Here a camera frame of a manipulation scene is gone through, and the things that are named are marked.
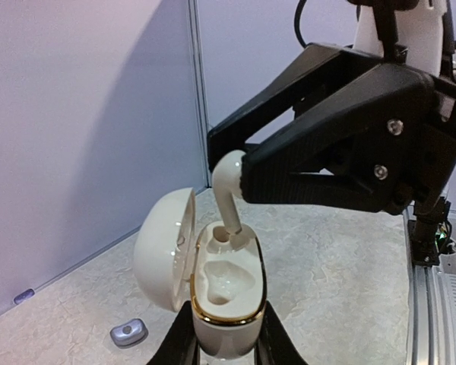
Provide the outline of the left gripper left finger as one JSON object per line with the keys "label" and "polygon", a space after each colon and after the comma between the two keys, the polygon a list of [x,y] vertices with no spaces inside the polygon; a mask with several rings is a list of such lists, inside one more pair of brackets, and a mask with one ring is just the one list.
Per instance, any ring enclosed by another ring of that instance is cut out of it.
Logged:
{"label": "left gripper left finger", "polygon": [[198,363],[198,339],[192,306],[184,302],[160,347],[147,365],[191,365]]}

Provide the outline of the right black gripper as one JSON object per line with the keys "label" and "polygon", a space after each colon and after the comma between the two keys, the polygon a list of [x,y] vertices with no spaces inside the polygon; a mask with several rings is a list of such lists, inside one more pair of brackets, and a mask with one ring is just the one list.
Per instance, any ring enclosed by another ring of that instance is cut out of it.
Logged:
{"label": "right black gripper", "polygon": [[253,204],[420,214],[456,165],[456,84],[395,64],[360,75],[247,153]]}

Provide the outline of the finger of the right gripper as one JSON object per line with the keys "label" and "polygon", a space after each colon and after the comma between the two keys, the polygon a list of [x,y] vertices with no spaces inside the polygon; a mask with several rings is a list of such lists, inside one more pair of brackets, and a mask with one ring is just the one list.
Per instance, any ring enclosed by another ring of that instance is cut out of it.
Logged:
{"label": "finger of the right gripper", "polygon": [[211,129],[210,170],[215,172],[228,153],[248,151],[248,138],[286,110],[301,115],[380,63],[378,56],[355,49],[309,44],[263,91]]}

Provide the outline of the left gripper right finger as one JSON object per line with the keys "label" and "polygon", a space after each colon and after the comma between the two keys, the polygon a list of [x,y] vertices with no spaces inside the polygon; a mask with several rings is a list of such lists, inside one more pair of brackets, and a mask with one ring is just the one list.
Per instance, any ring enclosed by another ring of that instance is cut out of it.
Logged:
{"label": "left gripper right finger", "polygon": [[256,341],[257,365],[306,365],[270,302]]}

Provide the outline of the purple earbud charging case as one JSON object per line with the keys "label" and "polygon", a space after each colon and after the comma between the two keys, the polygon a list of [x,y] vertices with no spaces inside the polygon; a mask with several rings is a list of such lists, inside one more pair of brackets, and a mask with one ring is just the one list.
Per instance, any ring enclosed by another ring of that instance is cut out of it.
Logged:
{"label": "purple earbud charging case", "polygon": [[131,319],[121,325],[113,327],[109,336],[115,346],[128,348],[141,343],[149,334],[144,321],[139,318]]}

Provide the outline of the white earbud case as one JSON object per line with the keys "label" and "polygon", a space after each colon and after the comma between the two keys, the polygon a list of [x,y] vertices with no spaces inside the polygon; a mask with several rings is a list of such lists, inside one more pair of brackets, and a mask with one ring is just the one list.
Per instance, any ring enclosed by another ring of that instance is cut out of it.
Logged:
{"label": "white earbud case", "polygon": [[261,330],[267,281],[255,231],[237,234],[222,221],[195,233],[195,192],[164,195],[150,210],[135,243],[133,270],[144,295],[177,313],[188,313],[202,350],[231,360],[250,352]]}

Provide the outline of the white earbud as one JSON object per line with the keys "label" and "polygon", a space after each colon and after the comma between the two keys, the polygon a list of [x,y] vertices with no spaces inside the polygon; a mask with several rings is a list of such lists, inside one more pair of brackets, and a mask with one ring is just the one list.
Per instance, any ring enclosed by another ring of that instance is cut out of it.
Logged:
{"label": "white earbud", "polygon": [[212,186],[217,207],[226,231],[236,235],[242,230],[234,198],[241,198],[240,180],[244,151],[234,150],[226,154],[215,166]]}

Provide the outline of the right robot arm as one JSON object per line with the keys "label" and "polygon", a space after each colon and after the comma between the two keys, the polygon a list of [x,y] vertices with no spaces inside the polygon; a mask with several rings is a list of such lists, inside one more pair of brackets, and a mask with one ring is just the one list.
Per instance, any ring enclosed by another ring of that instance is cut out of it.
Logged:
{"label": "right robot arm", "polygon": [[308,43],[207,135],[225,197],[401,214],[410,251],[439,263],[456,165],[456,39],[447,1],[358,1],[350,46]]}

